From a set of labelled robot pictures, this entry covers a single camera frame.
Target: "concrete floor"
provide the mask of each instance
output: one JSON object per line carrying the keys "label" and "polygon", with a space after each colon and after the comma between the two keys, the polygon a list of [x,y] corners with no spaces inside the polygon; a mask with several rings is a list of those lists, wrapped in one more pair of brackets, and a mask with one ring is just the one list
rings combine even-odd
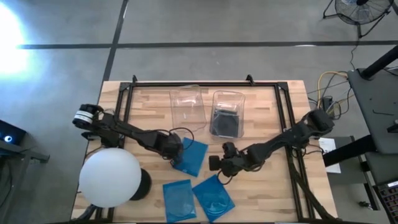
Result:
{"label": "concrete floor", "polygon": [[[217,41],[354,41],[356,29],[321,20],[328,0],[130,0],[119,43]],[[72,125],[82,103],[96,103],[109,49],[15,50],[12,44],[110,44],[122,0],[0,1],[0,119],[27,130],[46,165],[28,170],[12,223],[67,221],[87,142]],[[363,40],[398,40],[390,13]],[[304,80],[316,89],[328,70],[351,70],[353,46],[119,49],[110,80]],[[354,52],[366,67],[391,45],[364,45]],[[339,78],[333,83],[341,82]],[[328,90],[339,96],[348,84]],[[331,136],[367,134],[355,98]],[[339,217],[387,223],[383,211],[356,206],[360,185],[332,186]]]}

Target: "white label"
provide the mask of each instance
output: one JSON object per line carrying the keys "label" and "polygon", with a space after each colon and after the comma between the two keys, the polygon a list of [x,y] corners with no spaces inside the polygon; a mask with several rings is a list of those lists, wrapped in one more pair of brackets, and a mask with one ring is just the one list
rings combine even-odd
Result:
{"label": "white label", "polygon": [[395,181],[393,183],[388,184],[388,187],[393,187],[393,186],[396,186],[396,185],[398,185],[398,181]]}
{"label": "white label", "polygon": [[[336,144],[334,139],[319,138],[319,146],[325,151],[325,154],[336,149]],[[326,172],[340,174],[340,165],[334,164],[326,167]]]}
{"label": "white label", "polygon": [[78,115],[78,114],[75,115],[75,119],[80,119],[80,120],[83,120],[83,121],[87,121],[90,124],[93,122],[92,119],[89,119],[86,116],[82,116],[82,115]]}
{"label": "white label", "polygon": [[93,118],[93,114],[89,113],[89,112],[86,112],[86,111],[77,111],[76,115],[83,115],[83,116],[87,116],[89,118]]}

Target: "wooden table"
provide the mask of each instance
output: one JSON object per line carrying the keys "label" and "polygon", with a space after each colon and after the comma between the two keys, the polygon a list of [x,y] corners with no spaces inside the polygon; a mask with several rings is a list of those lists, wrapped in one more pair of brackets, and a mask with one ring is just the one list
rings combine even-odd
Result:
{"label": "wooden table", "polygon": [[[287,81],[296,121],[306,114],[310,107],[303,81]],[[104,82],[99,105],[103,108],[114,108],[120,82]],[[134,88],[129,123],[141,129],[171,129],[172,115],[170,109],[170,88],[144,87]],[[208,152],[197,178],[173,169],[168,161],[158,154],[140,147],[135,140],[127,139],[125,149],[134,154],[141,167],[152,177],[152,189],[149,195],[140,201],[127,202],[115,209],[114,222],[165,222],[165,205],[162,186],[177,180],[191,179],[192,186],[203,182],[216,172],[209,171],[208,156],[223,154],[221,145],[225,139],[215,139],[209,133],[209,120],[213,93],[216,90],[238,91],[246,95],[244,105],[244,136],[235,140],[238,149],[265,142],[280,134],[280,121],[277,113],[275,93],[268,87],[203,87],[202,96],[205,105],[206,127],[194,132],[195,140],[208,144]],[[289,123],[287,112],[285,118]],[[90,143],[89,151],[98,146]],[[308,147],[308,151],[317,150]],[[322,155],[313,153],[304,157],[310,188],[320,203],[333,216],[337,216],[331,194]],[[226,190],[235,203],[235,208],[217,219],[217,222],[277,222],[297,221],[293,193],[287,167],[285,150],[273,153],[259,172],[240,172]],[[307,214],[305,201],[301,192],[300,198],[304,214]],[[194,197],[197,217],[186,222],[207,222],[207,218],[198,200]],[[88,202],[82,194],[76,196],[72,217],[84,212]]]}

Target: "clear plastic container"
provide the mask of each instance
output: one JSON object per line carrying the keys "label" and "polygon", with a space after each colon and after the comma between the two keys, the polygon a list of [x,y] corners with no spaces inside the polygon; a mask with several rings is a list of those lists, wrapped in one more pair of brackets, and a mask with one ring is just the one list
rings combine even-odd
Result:
{"label": "clear plastic container", "polygon": [[243,136],[245,96],[233,91],[216,91],[213,95],[210,133],[222,138]]}
{"label": "clear plastic container", "polygon": [[170,90],[173,128],[197,131],[206,126],[205,108],[198,85]]}

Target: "white paper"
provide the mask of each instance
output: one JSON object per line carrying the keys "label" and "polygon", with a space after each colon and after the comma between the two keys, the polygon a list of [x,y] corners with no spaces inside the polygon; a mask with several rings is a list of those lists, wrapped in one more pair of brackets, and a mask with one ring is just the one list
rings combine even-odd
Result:
{"label": "white paper", "polygon": [[388,187],[393,187],[393,186],[396,186],[396,185],[398,185],[398,181],[395,181],[393,183],[388,184]]}
{"label": "white paper", "polygon": [[[319,138],[319,146],[325,151],[325,153],[331,152],[336,149],[336,144],[334,139]],[[326,167],[326,171],[330,173],[340,174],[340,165],[334,164],[332,166]]]}

